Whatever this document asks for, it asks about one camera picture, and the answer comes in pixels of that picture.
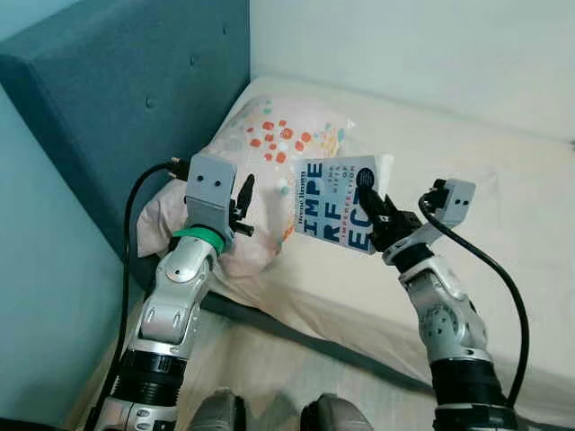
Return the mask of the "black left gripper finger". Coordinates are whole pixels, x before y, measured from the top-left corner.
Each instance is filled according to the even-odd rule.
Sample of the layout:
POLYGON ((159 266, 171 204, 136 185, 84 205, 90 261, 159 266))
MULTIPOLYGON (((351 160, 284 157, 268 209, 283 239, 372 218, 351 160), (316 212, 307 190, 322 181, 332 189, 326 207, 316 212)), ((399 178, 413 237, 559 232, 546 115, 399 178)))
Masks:
POLYGON ((250 208, 252 202, 254 183, 254 175, 248 173, 241 185, 241 190, 239 190, 237 197, 234 199, 235 219, 244 219, 246 217, 247 210, 250 208))

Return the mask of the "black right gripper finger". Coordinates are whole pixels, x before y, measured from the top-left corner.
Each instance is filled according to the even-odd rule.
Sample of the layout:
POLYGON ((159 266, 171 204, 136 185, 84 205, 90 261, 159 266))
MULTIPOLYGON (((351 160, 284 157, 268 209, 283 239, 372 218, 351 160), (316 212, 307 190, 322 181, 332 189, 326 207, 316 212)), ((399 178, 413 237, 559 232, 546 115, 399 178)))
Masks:
POLYGON ((386 196, 370 186, 358 186, 358 205, 367 215, 374 231, 382 231, 391 222, 392 207, 386 196))

